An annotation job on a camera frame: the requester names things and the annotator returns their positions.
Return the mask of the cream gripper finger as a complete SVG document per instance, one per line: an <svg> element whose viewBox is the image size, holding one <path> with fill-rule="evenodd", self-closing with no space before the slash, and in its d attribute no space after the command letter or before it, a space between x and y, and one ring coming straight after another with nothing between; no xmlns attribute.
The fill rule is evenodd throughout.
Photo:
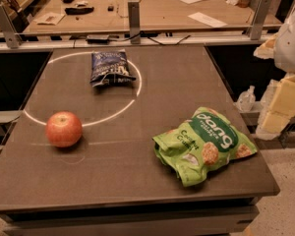
<svg viewBox="0 0 295 236"><path fill-rule="evenodd" d="M287 73L279 82L272 80L262 97L258 136L279 136L295 117L295 74Z"/></svg>
<svg viewBox="0 0 295 236"><path fill-rule="evenodd" d="M263 44L257 47L253 55L261 59L273 59L274 58L274 46L277 39L277 34L275 33Z"/></svg>

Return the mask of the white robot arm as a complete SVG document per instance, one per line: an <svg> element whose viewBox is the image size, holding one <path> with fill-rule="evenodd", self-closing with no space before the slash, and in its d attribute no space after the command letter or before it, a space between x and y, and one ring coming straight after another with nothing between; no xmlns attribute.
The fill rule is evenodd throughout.
<svg viewBox="0 0 295 236"><path fill-rule="evenodd" d="M295 117L295 10L273 37L258 47L254 55L271 57L276 68L285 72L280 81L271 80L261 99L257 137L278 137Z"/></svg>

